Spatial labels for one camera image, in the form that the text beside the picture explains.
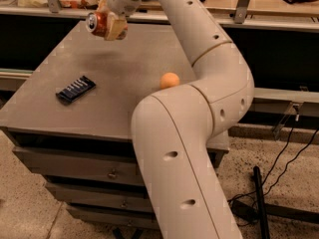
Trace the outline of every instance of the power cord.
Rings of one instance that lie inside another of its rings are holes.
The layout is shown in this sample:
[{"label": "power cord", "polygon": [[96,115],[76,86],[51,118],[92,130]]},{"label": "power cord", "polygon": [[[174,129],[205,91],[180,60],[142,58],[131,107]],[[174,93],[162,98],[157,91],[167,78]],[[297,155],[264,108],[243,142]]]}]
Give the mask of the power cord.
[{"label": "power cord", "polygon": [[[291,131],[289,132],[289,135],[288,135],[287,142],[286,142],[285,146],[282,148],[282,150],[281,150],[281,151],[279,152],[279,154],[277,155],[277,157],[276,157],[274,163],[272,164],[272,166],[271,166],[270,170],[268,171],[268,173],[267,173],[265,179],[263,180],[262,185],[266,182],[266,180],[267,180],[269,174],[270,174],[271,171],[274,169],[274,167],[275,167],[275,165],[276,165],[276,163],[277,163],[277,161],[278,161],[280,155],[281,155],[281,154],[285,151],[285,149],[288,147],[288,145],[289,145],[289,143],[290,143],[290,137],[291,137],[291,134],[292,134],[292,131],[293,131],[293,130],[294,130],[294,125],[293,125],[293,127],[291,128]],[[249,198],[252,198],[250,195],[253,194],[253,193],[255,193],[255,192],[256,192],[256,190],[251,191],[251,192],[249,192],[249,193],[245,193],[245,194],[237,194],[237,195],[233,196],[231,199],[227,200],[227,201],[228,201],[228,204],[229,204],[230,207],[231,207],[232,202],[233,202],[234,200],[238,200],[238,199],[240,199],[240,198],[242,198],[242,197],[246,197],[246,196],[249,197]]]},{"label": "power cord", "polygon": [[[265,179],[263,180],[263,182],[262,182],[262,184],[261,184],[261,187],[262,187],[262,186],[264,185],[264,183],[267,181],[268,176],[270,175],[271,171],[274,169],[274,167],[275,167],[275,165],[276,165],[276,163],[277,163],[279,157],[281,156],[281,154],[282,154],[282,153],[285,151],[285,149],[288,147],[288,145],[289,145],[289,143],[290,143],[290,138],[291,138],[291,134],[292,134],[293,130],[294,130],[294,125],[293,125],[293,127],[291,128],[291,131],[289,132],[289,135],[288,135],[287,142],[286,142],[285,146],[282,148],[282,150],[281,150],[281,151],[279,152],[279,154],[277,155],[277,157],[276,157],[274,163],[272,164],[270,170],[269,170],[268,173],[266,174]],[[267,195],[267,194],[269,194],[269,192],[271,191],[271,189],[279,182],[280,178],[281,178],[281,177],[283,176],[283,174],[287,171],[288,165],[289,165],[291,162],[293,162],[294,160],[296,160],[296,159],[298,158],[298,156],[299,156],[307,147],[309,147],[309,145],[313,142],[313,140],[314,140],[314,138],[315,138],[315,136],[316,136],[316,134],[317,134],[318,131],[319,131],[319,128],[317,128],[317,129],[314,131],[314,133],[312,134],[312,136],[311,136],[309,142],[308,142],[303,148],[301,148],[301,149],[298,151],[298,153],[295,155],[295,157],[292,158],[291,160],[289,160],[289,161],[286,163],[284,171],[277,177],[276,181],[275,181],[272,185],[270,185],[268,191],[263,194],[264,196]],[[233,203],[235,200],[237,200],[237,199],[239,199],[239,198],[242,198],[242,197],[249,197],[250,199],[253,200],[253,203],[252,203],[251,207],[252,207],[253,209],[255,209],[254,206],[255,206],[255,204],[256,204],[256,200],[255,200],[252,196],[250,196],[251,194],[253,194],[253,193],[255,193],[255,192],[256,192],[256,190],[251,191],[251,192],[246,193],[246,194],[237,194],[237,195],[233,196],[231,199],[227,200],[227,201],[228,201],[228,204],[229,204],[229,206],[230,206],[230,208],[232,209],[232,203]],[[256,223],[257,223],[257,222],[248,222],[248,223],[246,223],[246,224],[238,224],[238,226],[239,226],[239,227],[242,227],[242,226],[252,225],[252,224],[256,224]]]},{"label": "power cord", "polygon": [[303,152],[307,147],[309,147],[309,145],[312,143],[312,141],[314,140],[317,132],[318,132],[319,128],[317,128],[315,130],[315,132],[312,134],[309,142],[307,143],[307,145],[305,145],[303,148],[301,148],[298,153],[296,154],[296,156],[294,158],[292,158],[291,160],[289,160],[287,163],[286,163],[286,166],[285,166],[285,169],[284,171],[278,176],[277,180],[269,187],[268,191],[266,193],[264,193],[263,195],[267,195],[269,194],[269,192],[271,191],[271,189],[279,182],[279,179],[281,178],[281,176],[287,171],[288,169],[288,165],[293,162],[294,160],[296,160],[298,158],[298,156],[301,154],[301,152]]}]

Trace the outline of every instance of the black cable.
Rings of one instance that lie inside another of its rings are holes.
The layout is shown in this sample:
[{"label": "black cable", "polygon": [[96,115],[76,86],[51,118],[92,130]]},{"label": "black cable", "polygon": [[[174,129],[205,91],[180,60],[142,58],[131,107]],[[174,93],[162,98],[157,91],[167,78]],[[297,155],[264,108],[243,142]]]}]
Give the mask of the black cable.
[{"label": "black cable", "polygon": [[[275,167],[275,165],[276,165],[276,163],[277,163],[279,157],[281,156],[281,154],[285,151],[285,149],[286,149],[287,146],[289,145],[289,143],[290,143],[290,137],[291,137],[292,131],[294,130],[294,126],[295,126],[295,123],[293,124],[293,126],[292,126],[292,128],[291,128],[291,131],[289,132],[286,145],[282,148],[282,150],[281,150],[281,151],[279,152],[279,154],[277,155],[277,157],[276,157],[274,163],[272,164],[270,170],[268,171],[268,173],[267,173],[265,179],[263,180],[261,186],[266,182],[266,180],[267,180],[267,178],[268,178],[270,172],[274,169],[274,167]],[[249,193],[245,193],[245,194],[237,194],[237,195],[233,196],[232,198],[228,199],[227,202],[231,205],[231,203],[232,203],[234,200],[237,200],[237,199],[242,198],[242,197],[245,197],[245,196],[249,196],[249,195],[251,195],[251,194],[253,194],[253,193],[255,193],[255,192],[256,192],[256,190],[251,191],[251,192],[249,192]]]},{"label": "black cable", "polygon": [[270,170],[268,171],[267,175],[265,176],[265,178],[264,178],[264,180],[263,180],[263,182],[262,182],[262,184],[261,184],[262,186],[263,186],[263,184],[266,182],[266,180],[267,180],[269,174],[271,173],[271,171],[274,169],[274,167],[275,167],[275,165],[276,165],[276,163],[277,163],[279,157],[281,156],[281,154],[282,154],[282,153],[286,150],[286,148],[288,147],[288,145],[289,145],[289,143],[290,143],[290,137],[291,137],[291,134],[292,134],[292,131],[294,130],[294,128],[295,128],[295,123],[293,124],[293,126],[292,126],[292,128],[291,128],[291,131],[289,132],[286,145],[281,149],[281,151],[280,151],[279,154],[277,155],[277,157],[276,157],[274,163],[272,164]]},{"label": "black cable", "polygon": [[298,151],[298,153],[296,154],[296,156],[295,156],[294,158],[292,158],[291,160],[289,160],[289,161],[286,163],[286,166],[285,166],[284,171],[278,176],[277,180],[269,187],[268,191],[264,194],[264,196],[267,195],[267,194],[270,192],[270,190],[279,182],[280,177],[287,171],[289,163],[291,163],[291,162],[293,162],[294,160],[296,160],[296,159],[298,158],[298,156],[301,154],[301,152],[304,151],[307,147],[309,147],[309,145],[310,145],[310,144],[312,143],[312,141],[314,140],[314,138],[315,138],[315,136],[316,136],[318,130],[319,130],[319,128],[317,128],[317,129],[315,130],[315,132],[312,134],[312,136],[311,136],[309,142],[307,143],[307,145],[305,145],[303,148],[301,148],[301,149]]},{"label": "black cable", "polygon": [[[252,204],[252,207],[253,207],[253,206],[254,206],[255,199],[254,199],[252,196],[249,196],[248,194],[245,194],[244,196],[249,197],[249,198],[253,201],[253,204]],[[234,200],[236,200],[236,199],[231,200],[231,203],[229,203],[229,207],[230,207],[231,211],[233,210],[233,205],[232,205],[232,203],[233,203]],[[240,223],[237,222],[237,226],[238,226],[238,227],[245,227],[245,226],[248,226],[248,225],[255,225],[255,224],[257,224],[257,223],[258,223],[257,220],[249,221],[249,222],[247,222],[247,223],[245,223],[245,224],[240,224]]]}]

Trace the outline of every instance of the black metal stand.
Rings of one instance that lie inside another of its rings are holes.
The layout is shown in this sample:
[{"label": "black metal stand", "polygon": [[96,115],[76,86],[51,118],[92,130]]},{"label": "black metal stand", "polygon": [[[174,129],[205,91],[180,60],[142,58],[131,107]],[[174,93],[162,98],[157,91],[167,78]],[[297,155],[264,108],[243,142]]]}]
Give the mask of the black metal stand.
[{"label": "black metal stand", "polygon": [[235,23],[243,23],[247,16],[247,8],[249,5],[250,0],[238,0],[236,6],[236,12],[234,15],[234,22]]},{"label": "black metal stand", "polygon": [[[132,236],[132,239],[140,239],[142,234],[143,234],[143,230],[137,229],[134,235]],[[116,228],[113,230],[113,235],[116,237],[116,239],[125,239],[119,228]]]},{"label": "black metal stand", "polygon": [[248,222],[259,220],[262,239],[270,239],[267,215],[319,224],[319,213],[265,203],[259,167],[255,166],[253,172],[258,211],[238,200],[234,200],[231,210],[233,214]]}]

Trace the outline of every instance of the table top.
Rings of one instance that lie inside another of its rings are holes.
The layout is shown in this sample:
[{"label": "table top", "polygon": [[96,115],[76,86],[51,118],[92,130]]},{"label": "table top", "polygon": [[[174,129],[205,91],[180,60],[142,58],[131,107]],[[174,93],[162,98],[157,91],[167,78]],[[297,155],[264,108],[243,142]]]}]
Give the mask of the table top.
[{"label": "table top", "polygon": [[[238,0],[205,0],[203,5],[212,13],[234,13]],[[160,9],[158,1],[145,1],[142,9]],[[298,17],[319,17],[319,1],[288,4],[283,0],[250,0],[250,15],[280,15]]]},{"label": "table top", "polygon": [[[106,42],[80,22],[0,111],[14,130],[131,139],[137,103],[160,89],[166,72],[195,79],[171,26],[130,24],[126,40]],[[69,106],[56,93],[85,75],[97,86]]]}]

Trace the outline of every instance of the metal rod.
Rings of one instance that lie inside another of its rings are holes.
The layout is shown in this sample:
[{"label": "metal rod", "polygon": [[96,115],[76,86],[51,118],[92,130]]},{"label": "metal rod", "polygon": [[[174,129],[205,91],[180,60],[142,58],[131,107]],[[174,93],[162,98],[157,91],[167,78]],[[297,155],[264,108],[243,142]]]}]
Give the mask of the metal rod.
[{"label": "metal rod", "polygon": [[236,12],[234,15],[235,23],[243,23],[247,15],[247,8],[250,0],[238,0]]},{"label": "metal rod", "polygon": [[254,175],[254,181],[255,181],[255,187],[256,187],[261,238],[270,239],[267,213],[266,213],[263,190],[262,190],[262,181],[261,181],[261,175],[260,175],[260,170],[258,166],[253,167],[253,175]]},{"label": "metal rod", "polygon": [[319,224],[319,213],[277,206],[272,204],[265,204],[265,206],[268,215]]}]

